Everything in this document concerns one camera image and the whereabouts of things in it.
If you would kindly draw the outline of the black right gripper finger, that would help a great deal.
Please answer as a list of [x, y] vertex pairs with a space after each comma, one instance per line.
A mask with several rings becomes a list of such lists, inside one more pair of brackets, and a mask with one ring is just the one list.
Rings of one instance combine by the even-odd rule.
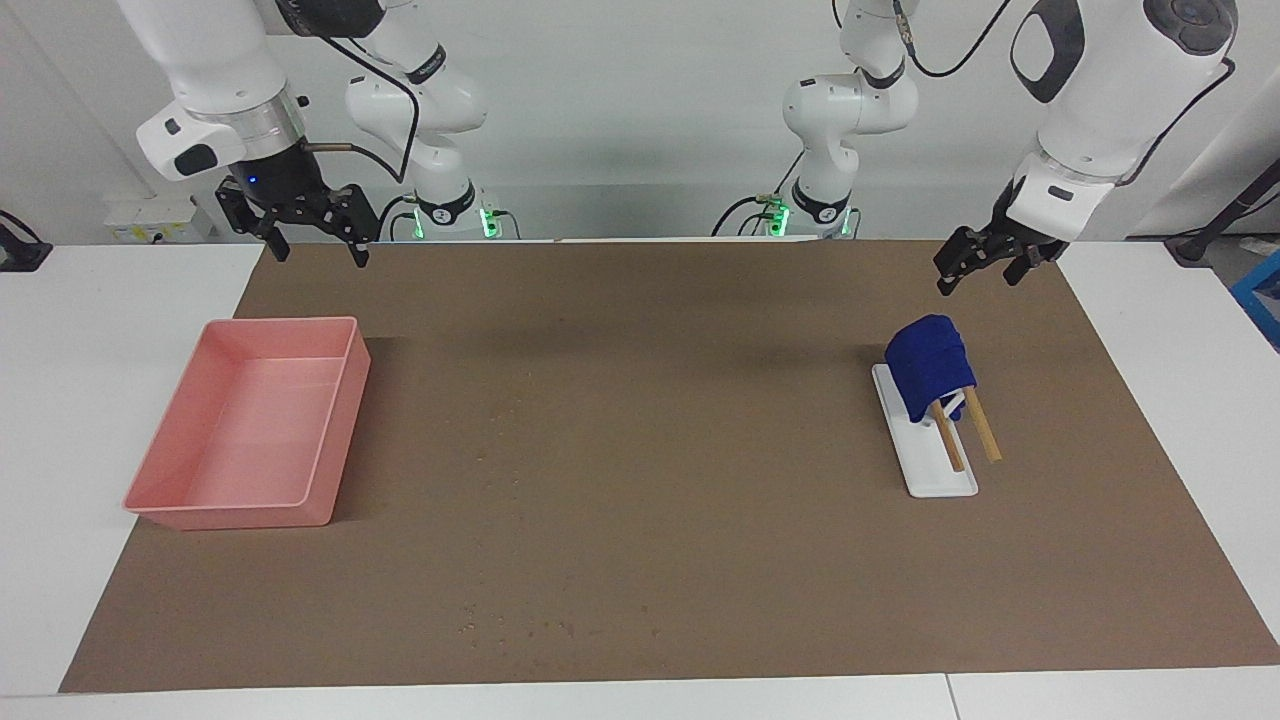
[[291, 254], [291, 246], [276, 227], [278, 219], [279, 211], [269, 208], [256, 223], [256, 237], [265, 243], [278, 263], [284, 263]]
[[364, 269], [369, 264], [369, 245], [378, 241], [380, 229], [378, 214], [358, 184], [338, 190], [339, 237], [357, 268]]

